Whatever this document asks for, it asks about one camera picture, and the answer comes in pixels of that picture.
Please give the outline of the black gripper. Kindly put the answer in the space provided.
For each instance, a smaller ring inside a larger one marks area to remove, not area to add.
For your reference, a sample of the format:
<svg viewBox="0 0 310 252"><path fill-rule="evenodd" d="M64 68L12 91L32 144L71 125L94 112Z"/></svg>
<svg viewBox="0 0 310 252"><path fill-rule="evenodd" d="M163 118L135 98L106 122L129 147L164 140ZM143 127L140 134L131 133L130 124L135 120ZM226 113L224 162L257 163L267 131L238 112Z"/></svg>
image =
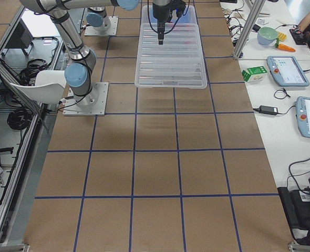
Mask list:
<svg viewBox="0 0 310 252"><path fill-rule="evenodd" d="M170 22L172 19L172 12L176 11L176 17L180 18L186 8L185 1L153 1L152 11L153 17L157 19L158 22Z"/></svg>

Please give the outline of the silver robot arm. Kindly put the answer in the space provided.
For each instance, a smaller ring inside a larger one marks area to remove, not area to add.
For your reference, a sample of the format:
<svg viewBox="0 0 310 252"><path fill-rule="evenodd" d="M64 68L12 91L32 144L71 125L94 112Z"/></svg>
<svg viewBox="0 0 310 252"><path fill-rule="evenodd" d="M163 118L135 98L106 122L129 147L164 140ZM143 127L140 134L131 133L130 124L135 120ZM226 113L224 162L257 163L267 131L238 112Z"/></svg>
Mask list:
<svg viewBox="0 0 310 252"><path fill-rule="evenodd" d="M105 31L111 27L111 21L105 7L89 7L86 15L87 24L95 30Z"/></svg>
<svg viewBox="0 0 310 252"><path fill-rule="evenodd" d="M84 45L80 34L71 20L68 10L76 8L118 6L124 10L135 9L138 1L21 1L24 7L37 15L48 15L59 31L63 42L69 50L74 62L89 66L87 58L91 56L90 49ZM180 18L186 8L184 1L153 1L153 16L157 20L156 33L159 34L159 44L163 44L165 23L171 20L172 12L177 12Z"/></svg>

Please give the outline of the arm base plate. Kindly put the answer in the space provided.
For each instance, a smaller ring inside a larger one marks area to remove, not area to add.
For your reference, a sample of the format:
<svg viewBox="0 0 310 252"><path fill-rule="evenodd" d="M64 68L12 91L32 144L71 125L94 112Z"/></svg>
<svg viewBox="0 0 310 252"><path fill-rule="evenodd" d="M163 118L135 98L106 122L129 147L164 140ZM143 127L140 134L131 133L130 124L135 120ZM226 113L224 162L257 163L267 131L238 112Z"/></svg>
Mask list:
<svg viewBox="0 0 310 252"><path fill-rule="evenodd" d="M118 27L118 16L107 16L100 27L87 26L85 36L87 37L109 37L115 36Z"/></svg>
<svg viewBox="0 0 310 252"><path fill-rule="evenodd" d="M109 83L93 82L91 92L85 97L75 96L69 88L68 96L63 109L64 116L104 116L107 104Z"/></svg>

